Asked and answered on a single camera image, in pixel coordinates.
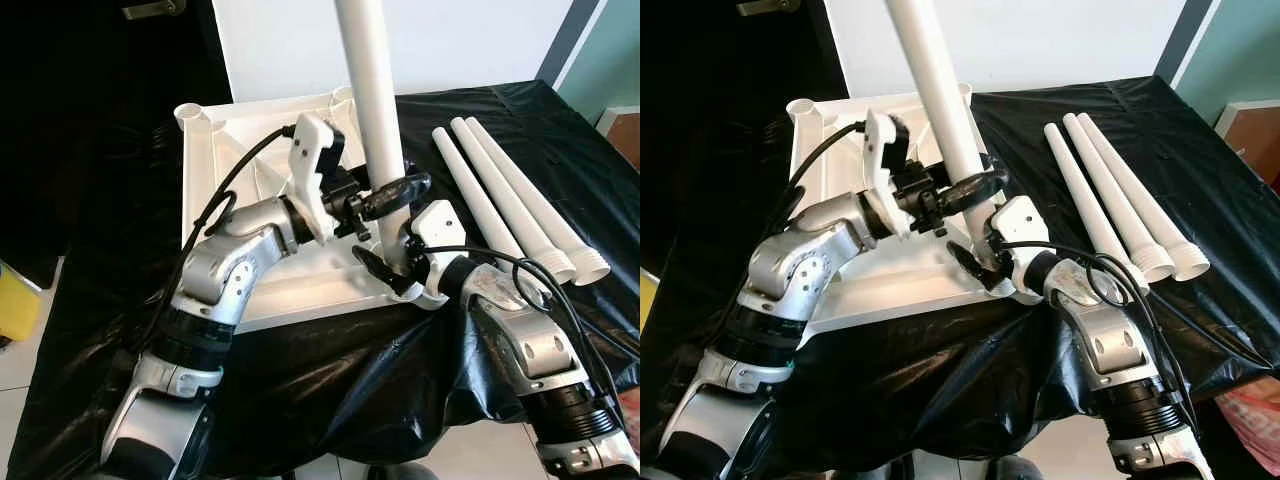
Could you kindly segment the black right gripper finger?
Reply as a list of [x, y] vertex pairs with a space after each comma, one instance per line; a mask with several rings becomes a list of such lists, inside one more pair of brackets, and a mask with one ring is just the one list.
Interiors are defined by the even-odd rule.
[[996, 271], [983, 268], [974, 253], [955, 241], [948, 241], [946, 247], [966, 274], [978, 280], [986, 291], [995, 289], [998, 284], [998, 274]]
[[353, 244], [352, 255], [365, 266], [371, 276], [388, 285], [397, 296], [402, 296], [410, 289], [410, 279], [387, 265], [371, 250], [361, 244]]

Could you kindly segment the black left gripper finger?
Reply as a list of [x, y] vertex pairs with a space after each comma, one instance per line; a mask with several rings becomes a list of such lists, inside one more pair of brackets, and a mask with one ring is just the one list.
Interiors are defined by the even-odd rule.
[[430, 189], [431, 182], [428, 173], [419, 173], [401, 177], [378, 187], [361, 200], [360, 218], [365, 221], [372, 221], [408, 207], [422, 192]]
[[1009, 172], [1002, 168], [970, 175], [938, 193], [938, 210], [946, 215], [964, 212], [991, 200], [1007, 183]]

